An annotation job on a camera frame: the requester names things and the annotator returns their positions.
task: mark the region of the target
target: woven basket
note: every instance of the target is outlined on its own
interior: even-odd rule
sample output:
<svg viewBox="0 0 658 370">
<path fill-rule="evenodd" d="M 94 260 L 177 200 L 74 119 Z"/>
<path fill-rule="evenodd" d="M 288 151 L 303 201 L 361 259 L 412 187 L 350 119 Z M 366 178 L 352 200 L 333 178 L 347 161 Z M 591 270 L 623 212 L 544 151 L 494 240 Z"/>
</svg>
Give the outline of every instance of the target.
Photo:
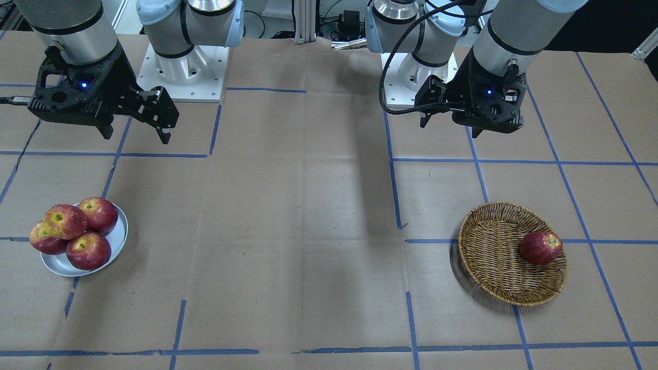
<svg viewBox="0 0 658 370">
<path fill-rule="evenodd" d="M 459 259 L 482 289 L 509 304 L 536 306 L 555 298 L 567 281 L 564 250 L 548 265 L 533 265 L 519 254 L 533 231 L 553 229 L 535 213 L 512 203 L 472 209 L 459 227 Z"/>
</svg>

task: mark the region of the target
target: blue tape line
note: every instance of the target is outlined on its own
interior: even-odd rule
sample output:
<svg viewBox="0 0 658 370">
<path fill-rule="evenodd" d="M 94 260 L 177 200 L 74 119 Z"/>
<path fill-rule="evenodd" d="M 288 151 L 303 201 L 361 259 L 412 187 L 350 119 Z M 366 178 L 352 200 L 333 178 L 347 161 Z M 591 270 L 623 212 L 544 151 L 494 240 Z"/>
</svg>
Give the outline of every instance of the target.
<svg viewBox="0 0 658 370">
<path fill-rule="evenodd" d="M 288 92 L 288 93 L 306 93 L 306 90 L 289 90 L 289 89 L 272 89 L 272 88 L 226 88 L 227 90 L 242 92 Z"/>
<path fill-rule="evenodd" d="M 71 310 L 71 304 L 73 304 L 73 292 L 68 293 L 68 299 L 66 305 L 64 306 L 64 317 L 68 317 L 68 312 Z"/>
<path fill-rule="evenodd" d="M 393 158 L 394 162 L 449 162 L 449 163 L 473 163 L 472 159 L 461 158 Z"/>
<path fill-rule="evenodd" d="M 606 240 L 590 239 L 593 244 L 658 244 L 658 240 Z"/>
<path fill-rule="evenodd" d="M 81 351 L 81 350 L 65 350 L 65 351 L 0 351 L 0 357 L 64 357 L 64 356 L 152 356 L 158 354 L 158 350 L 147 350 L 139 352 L 105 352 L 105 351 Z"/>
<path fill-rule="evenodd" d="M 391 129 L 388 124 L 388 114 L 382 110 L 384 114 L 384 128 L 386 129 L 386 145 L 388 146 L 388 158 L 390 159 L 389 166 L 391 169 L 391 184 L 393 187 L 393 203 L 395 204 L 395 221 L 397 228 L 402 230 L 402 219 L 400 216 L 400 201 L 397 197 L 397 181 L 395 180 L 395 164 L 393 163 L 393 146 L 391 144 Z"/>
<path fill-rule="evenodd" d="M 169 370 L 176 368 L 176 354 L 178 352 L 178 345 L 180 344 L 180 335 L 183 332 L 183 318 L 185 317 L 185 307 L 188 301 L 180 301 L 180 313 L 178 314 L 178 324 L 176 325 L 176 339 L 174 340 L 174 348 L 171 354 L 171 362 L 169 363 Z"/>
<path fill-rule="evenodd" d="M 412 352 L 410 347 L 393 346 L 393 347 L 360 347 L 360 348 L 317 348 L 314 350 L 302 351 L 304 354 L 371 354 L 382 352 Z"/>
<path fill-rule="evenodd" d="M 544 118 L 542 116 L 542 113 L 539 110 L 539 107 L 537 105 L 537 101 L 534 98 L 534 94 L 532 93 L 532 90 L 530 89 L 530 86 L 528 86 L 527 91 L 528 91 L 528 95 L 530 96 L 530 100 L 532 100 L 532 104 L 534 105 L 535 111 L 537 112 L 537 116 L 538 116 L 539 122 L 542 125 L 542 128 L 544 130 L 544 134 L 546 135 L 546 138 L 548 139 L 548 144 L 551 147 L 551 151 L 553 152 L 553 156 L 555 157 L 555 160 L 558 162 L 557 168 L 560 170 L 560 174 L 562 176 L 562 179 L 565 183 L 565 186 L 567 187 L 567 192 L 569 193 L 569 197 L 571 198 L 571 202 L 572 202 L 572 204 L 573 204 L 573 206 L 576 210 L 576 214 L 578 215 L 578 220 L 580 221 L 580 225 L 582 227 L 582 230 L 585 233 L 585 238 L 587 238 L 587 241 L 590 245 L 590 251 L 592 252 L 592 257 L 594 258 L 594 262 L 596 263 L 596 267 L 599 270 L 599 275 L 601 275 L 601 279 L 603 281 L 603 285 L 605 286 L 605 290 L 607 291 L 610 302 L 613 305 L 613 309 L 615 310 L 615 315 L 617 316 L 617 319 L 619 320 L 619 325 L 621 326 L 622 332 L 624 333 L 624 337 L 626 338 L 626 343 L 628 344 L 628 348 L 630 349 L 630 353 L 633 356 L 633 359 L 635 360 L 635 364 L 636 364 L 638 370 L 642 370 L 642 366 L 640 365 L 640 359 L 638 358 L 638 355 L 635 352 L 635 347 L 633 347 L 633 342 L 630 339 L 630 335 L 628 334 L 628 330 L 626 329 L 626 325 L 624 324 L 624 320 L 622 319 L 621 314 L 619 313 L 619 309 L 617 308 L 617 303 L 615 301 L 615 297 L 612 293 L 612 290 L 610 290 L 608 280 L 605 277 L 605 273 L 603 272 L 603 267 L 601 266 L 601 263 L 599 261 L 599 257 L 596 254 L 596 250 L 594 249 L 594 244 L 592 242 L 592 239 L 590 238 L 590 233 L 587 230 L 587 226 L 585 225 L 585 220 L 582 217 L 582 214 L 580 212 L 580 208 L 578 207 L 578 203 L 576 202 L 576 198 L 574 197 L 573 191 L 571 190 L 571 186 L 569 185 L 569 181 L 567 180 L 567 175 L 565 174 L 565 170 L 562 167 L 562 164 L 559 163 L 559 158 L 557 156 L 557 151 L 555 150 L 555 146 L 553 145 L 553 140 L 551 140 L 551 136 L 548 134 L 548 129 L 546 128 Z"/>
<path fill-rule="evenodd" d="M 480 187 L 482 188 L 482 195 L 484 196 L 484 202 L 489 202 L 489 195 L 487 194 L 487 188 L 484 185 L 484 178 L 482 177 L 482 170 L 480 169 L 480 162 L 478 161 L 478 154 L 475 152 L 475 144 L 473 143 L 473 138 L 470 136 L 470 131 L 468 126 L 464 126 L 466 129 L 466 136 L 468 137 L 468 144 L 470 145 L 470 152 L 473 154 L 473 161 L 475 162 L 475 169 L 478 171 L 478 178 L 480 179 Z"/>
<path fill-rule="evenodd" d="M 410 244 L 450 244 L 457 243 L 457 239 L 405 239 Z"/>
<path fill-rule="evenodd" d="M 0 151 L 0 155 L 16 155 L 21 151 Z M 85 152 L 85 151 L 26 151 L 25 155 L 69 155 L 79 157 L 114 157 L 116 153 L 109 152 Z M 121 153 L 120 157 L 160 157 L 160 158 L 207 158 L 207 154 L 184 154 L 184 153 Z"/>
<path fill-rule="evenodd" d="M 475 346 L 420 346 L 419 352 L 456 352 L 456 351 L 505 351 L 521 350 L 522 344 L 485 344 Z"/>
<path fill-rule="evenodd" d="M 121 157 L 151 157 L 151 158 L 207 158 L 207 154 L 182 153 L 121 153 Z"/>
<path fill-rule="evenodd" d="M 203 350 L 176 350 L 176 351 L 160 351 L 164 356 L 193 356 L 193 355 L 257 355 L 258 350 L 249 348 L 215 348 Z"/>
<path fill-rule="evenodd" d="M 29 242 L 30 238 L 24 236 L 0 236 L 0 240 L 9 240 L 10 242 Z"/>
<path fill-rule="evenodd" d="M 400 217 L 400 201 L 397 197 L 397 182 L 395 181 L 395 165 L 393 161 L 389 162 L 391 167 L 391 183 L 393 186 L 393 203 L 395 204 L 395 221 L 397 223 L 397 228 L 402 230 L 402 219 Z"/>
<path fill-rule="evenodd" d="M 467 158 L 393 158 L 395 162 L 439 162 L 439 163 L 474 163 Z M 541 161 L 533 159 L 481 159 L 480 163 L 512 163 L 515 165 L 584 165 L 584 166 L 653 166 L 658 162 L 597 162 L 597 161 Z"/>
<path fill-rule="evenodd" d="M 658 341 L 633 342 L 633 345 L 636 347 L 658 347 Z"/>
<path fill-rule="evenodd" d="M 222 115 L 222 105 L 217 105 L 217 114 L 215 115 L 215 127 L 213 127 L 213 138 L 210 141 L 210 155 L 215 150 L 215 141 L 217 139 L 217 130 L 219 129 L 219 117 Z"/>
<path fill-rule="evenodd" d="M 514 316 L 517 318 L 517 326 L 519 327 L 519 335 L 521 335 L 521 344 L 523 345 L 523 352 L 526 354 L 526 362 L 528 363 L 528 370 L 533 370 L 532 366 L 532 357 L 530 357 L 530 348 L 528 347 L 528 341 L 526 339 L 526 332 L 523 330 L 523 323 L 521 322 L 521 314 L 519 313 L 519 308 L 517 305 L 512 306 L 514 308 Z"/>
<path fill-rule="evenodd" d="M 610 348 L 627 347 L 626 342 L 574 342 L 574 343 L 534 343 L 529 344 L 531 350 L 548 350 L 554 348 Z"/>
<path fill-rule="evenodd" d="M 114 170 L 116 170 L 116 164 L 119 162 L 121 157 L 121 151 L 123 150 L 123 145 L 126 143 L 126 138 L 128 137 L 128 131 L 130 130 L 130 124 L 132 123 L 132 117 L 128 118 L 126 127 L 124 128 L 123 135 L 121 135 L 121 141 L 119 142 L 119 147 L 114 153 L 114 161 L 112 162 L 112 168 L 110 169 L 109 174 L 107 174 L 107 181 L 105 181 L 105 187 L 103 188 L 103 193 L 101 194 L 102 198 L 107 197 L 107 192 L 110 190 L 110 184 L 114 178 Z"/>
<path fill-rule="evenodd" d="M 26 151 L 26 155 L 69 155 L 73 157 L 114 157 L 116 153 L 84 151 Z"/>
<path fill-rule="evenodd" d="M 630 353 L 633 355 L 633 359 L 635 360 L 635 365 L 638 367 L 638 370 L 642 370 L 642 365 L 640 365 L 640 359 L 638 358 L 638 354 L 635 352 L 635 347 L 630 339 L 628 330 L 626 329 L 626 324 L 624 324 L 624 319 L 622 319 L 621 314 L 619 313 L 617 302 L 615 301 L 613 292 L 610 289 L 610 284 L 608 284 L 608 279 L 605 277 L 605 274 L 603 273 L 603 267 L 601 266 L 601 262 L 599 261 L 599 256 L 597 255 L 596 250 L 594 249 L 593 243 L 590 243 L 590 250 L 592 251 L 592 256 L 594 257 L 594 262 L 596 263 L 596 267 L 599 269 L 599 274 L 601 275 L 601 279 L 603 280 L 605 291 L 608 293 L 608 297 L 610 297 L 610 302 L 612 303 L 613 309 L 615 310 L 615 315 L 619 320 L 619 325 L 621 326 L 621 330 L 622 332 L 624 332 L 624 337 L 626 337 L 626 345 L 630 349 Z"/>
<path fill-rule="evenodd" d="M 0 204 L 2 204 L 3 199 L 5 199 L 5 195 L 7 195 L 7 192 L 9 191 L 9 186 L 11 185 L 11 182 L 14 180 L 14 177 L 16 177 L 16 173 L 18 173 L 18 166 L 20 164 L 20 160 L 23 159 L 23 155 L 25 154 L 25 151 L 28 149 L 28 146 L 30 145 L 32 138 L 34 137 L 34 133 L 37 132 L 37 129 L 39 128 L 40 125 L 41 125 L 41 119 L 37 121 L 37 124 L 34 126 L 34 129 L 30 133 L 30 137 L 28 137 L 28 141 L 25 143 L 23 150 L 20 152 L 20 155 L 16 160 L 16 165 L 14 166 L 14 169 L 11 171 L 11 174 L 9 175 L 9 179 L 7 179 L 7 182 L 5 183 L 5 187 L 2 189 L 2 193 L 0 193 Z"/>
<path fill-rule="evenodd" d="M 35 84 L 0 84 L 0 88 L 35 88 Z"/>
<path fill-rule="evenodd" d="M 617 126 L 617 122 L 615 121 L 615 118 L 613 117 L 612 113 L 610 112 L 610 109 L 608 108 L 608 104 L 605 103 L 605 100 L 603 99 L 603 96 L 601 95 L 601 92 L 599 91 L 599 88 L 596 86 L 596 83 L 594 82 L 594 79 L 592 78 L 592 75 L 590 74 L 590 71 L 587 69 L 585 66 L 585 62 L 582 60 L 580 57 L 579 53 L 576 53 L 576 56 L 578 57 L 578 61 L 580 61 L 580 65 L 582 65 L 582 68 L 585 70 L 585 74 L 587 74 L 587 78 L 590 79 L 590 83 L 592 83 L 592 87 L 594 87 L 594 91 L 596 92 L 596 95 L 598 95 L 599 100 L 601 101 L 601 104 L 603 104 L 603 108 L 605 108 L 605 112 L 608 114 L 608 117 L 610 118 L 610 121 L 613 123 L 613 126 L 615 127 L 615 131 L 617 132 L 617 135 L 619 136 L 619 139 L 621 140 L 622 144 L 624 144 L 624 148 L 626 148 L 626 152 L 628 153 L 628 156 L 630 157 L 630 160 L 634 163 L 637 161 L 635 160 L 635 156 L 633 156 L 633 153 L 630 150 L 630 147 L 626 143 L 626 140 L 624 139 L 624 136 L 621 134 L 621 131 L 619 130 L 619 126 Z M 651 194 L 651 197 L 653 198 L 653 202 L 658 205 L 658 198 L 656 198 L 655 193 L 653 193 L 653 190 L 651 189 L 651 186 L 649 185 L 649 182 L 647 182 L 646 177 L 644 177 L 644 173 L 642 173 L 642 169 L 640 169 L 639 166 L 635 166 L 635 169 L 638 171 L 638 174 L 640 174 L 640 178 L 642 179 L 642 182 L 644 182 L 644 186 L 647 187 L 649 190 L 649 193 Z"/>
<path fill-rule="evenodd" d="M 11 171 L 9 178 L 5 183 L 5 187 L 2 189 L 2 192 L 0 193 L 0 204 L 2 204 L 3 199 L 5 199 L 5 195 L 7 195 L 7 191 L 9 190 L 9 185 L 11 185 L 11 182 L 14 180 L 14 177 L 16 176 L 16 172 L 18 172 L 18 166 L 14 166 L 14 169 Z"/>
<path fill-rule="evenodd" d="M 393 144 L 391 141 L 391 128 L 388 122 L 388 113 L 386 111 L 383 111 L 384 113 L 384 128 L 386 129 L 386 145 L 388 146 L 388 159 L 394 160 L 393 159 Z"/>
<path fill-rule="evenodd" d="M 409 331 L 411 332 L 411 353 L 413 354 L 413 365 L 415 370 L 420 370 L 420 358 L 418 358 L 418 342 L 416 341 L 416 324 L 413 319 L 413 307 L 411 305 L 411 293 L 407 292 L 407 314 L 409 315 Z"/>
</svg>

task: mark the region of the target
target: metal mounting plate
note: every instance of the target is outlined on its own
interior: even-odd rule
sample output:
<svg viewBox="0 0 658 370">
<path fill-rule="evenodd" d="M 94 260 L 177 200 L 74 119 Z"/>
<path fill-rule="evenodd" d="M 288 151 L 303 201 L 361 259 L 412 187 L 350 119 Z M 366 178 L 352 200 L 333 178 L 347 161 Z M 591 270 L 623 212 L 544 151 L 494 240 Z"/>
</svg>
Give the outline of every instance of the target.
<svg viewBox="0 0 658 370">
<path fill-rule="evenodd" d="M 382 54 L 382 69 L 384 69 L 389 55 L 389 53 Z M 416 92 L 405 86 L 397 75 L 397 70 L 406 56 L 406 53 L 396 53 L 393 56 L 391 65 L 386 71 L 386 77 L 384 78 L 384 99 L 386 100 L 386 106 L 389 108 L 410 108 L 414 104 Z M 455 59 L 455 54 L 451 54 L 450 60 L 448 60 L 448 79 L 445 82 L 451 81 L 456 73 L 457 60 Z"/>
<path fill-rule="evenodd" d="M 192 85 L 172 85 L 163 81 L 155 66 L 155 51 L 151 44 L 146 51 L 141 64 L 137 83 L 144 90 L 155 86 L 166 88 L 173 101 L 189 101 L 196 103 L 222 103 L 224 100 L 224 78 L 230 48 L 221 46 L 200 46 L 204 52 L 210 68 L 205 80 Z"/>
</svg>

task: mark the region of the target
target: red apple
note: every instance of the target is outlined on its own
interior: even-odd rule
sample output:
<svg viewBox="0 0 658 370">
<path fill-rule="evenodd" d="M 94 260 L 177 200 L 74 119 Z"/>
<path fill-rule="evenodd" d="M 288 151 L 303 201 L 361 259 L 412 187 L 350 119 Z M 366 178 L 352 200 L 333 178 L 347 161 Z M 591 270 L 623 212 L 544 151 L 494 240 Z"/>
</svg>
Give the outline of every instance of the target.
<svg viewBox="0 0 658 370">
<path fill-rule="evenodd" d="M 85 232 L 68 242 L 66 257 L 81 270 L 96 270 L 110 259 L 110 242 L 97 232 Z"/>
<path fill-rule="evenodd" d="M 114 204 L 104 198 L 86 198 L 78 204 L 78 208 L 87 215 L 87 228 L 103 235 L 112 231 L 119 217 Z"/>
<path fill-rule="evenodd" d="M 50 227 L 52 236 L 71 240 L 87 229 L 87 215 L 73 205 L 58 204 L 45 213 L 43 223 Z"/>
<path fill-rule="evenodd" d="M 552 232 L 535 231 L 521 241 L 521 257 L 535 265 L 548 265 L 562 251 L 562 240 Z"/>
<path fill-rule="evenodd" d="M 66 252 L 68 240 L 54 237 L 50 228 L 39 221 L 30 231 L 30 244 L 41 253 L 57 255 Z"/>
</svg>

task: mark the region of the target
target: white plate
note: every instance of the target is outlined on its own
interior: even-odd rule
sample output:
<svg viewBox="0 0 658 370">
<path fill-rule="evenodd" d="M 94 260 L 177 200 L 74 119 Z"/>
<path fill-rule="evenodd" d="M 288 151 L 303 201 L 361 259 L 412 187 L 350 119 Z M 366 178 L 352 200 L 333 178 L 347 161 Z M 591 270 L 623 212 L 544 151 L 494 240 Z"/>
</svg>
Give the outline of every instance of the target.
<svg viewBox="0 0 658 370">
<path fill-rule="evenodd" d="M 123 246 L 126 244 L 126 239 L 128 237 L 128 220 L 126 214 L 119 208 L 116 204 L 116 208 L 119 217 L 116 220 L 116 225 L 110 231 L 108 235 L 105 235 L 107 241 L 110 242 L 110 259 L 103 266 L 100 266 L 96 270 L 80 270 L 76 269 L 71 265 L 71 262 L 68 261 L 66 253 L 51 255 L 51 254 L 41 254 L 41 260 L 43 264 L 48 267 L 50 271 L 61 275 L 63 277 L 81 277 L 83 275 L 89 275 L 103 269 L 105 266 L 109 265 L 114 261 L 114 259 L 121 253 Z"/>
</svg>

